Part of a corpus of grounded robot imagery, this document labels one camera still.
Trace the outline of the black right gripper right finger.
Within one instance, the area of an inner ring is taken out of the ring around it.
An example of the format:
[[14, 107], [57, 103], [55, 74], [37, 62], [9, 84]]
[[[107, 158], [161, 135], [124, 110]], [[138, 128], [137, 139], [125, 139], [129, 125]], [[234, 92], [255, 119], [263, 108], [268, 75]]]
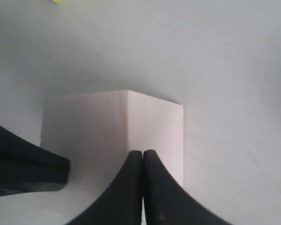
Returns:
[[148, 225], [226, 225], [174, 180], [154, 150], [143, 154], [143, 199]]

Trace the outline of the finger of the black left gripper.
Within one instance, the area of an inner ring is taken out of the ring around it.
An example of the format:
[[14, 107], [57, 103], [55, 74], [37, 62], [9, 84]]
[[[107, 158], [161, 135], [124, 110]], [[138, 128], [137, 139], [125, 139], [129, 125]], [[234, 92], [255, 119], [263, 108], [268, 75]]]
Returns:
[[0, 197], [59, 191], [67, 184], [70, 170], [69, 159], [0, 126]]

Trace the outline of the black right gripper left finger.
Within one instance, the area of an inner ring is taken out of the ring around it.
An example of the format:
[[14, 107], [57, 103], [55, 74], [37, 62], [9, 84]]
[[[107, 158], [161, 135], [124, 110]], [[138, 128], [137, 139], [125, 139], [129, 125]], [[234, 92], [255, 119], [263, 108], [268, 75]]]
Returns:
[[140, 225], [142, 153], [130, 151], [107, 189], [69, 225]]

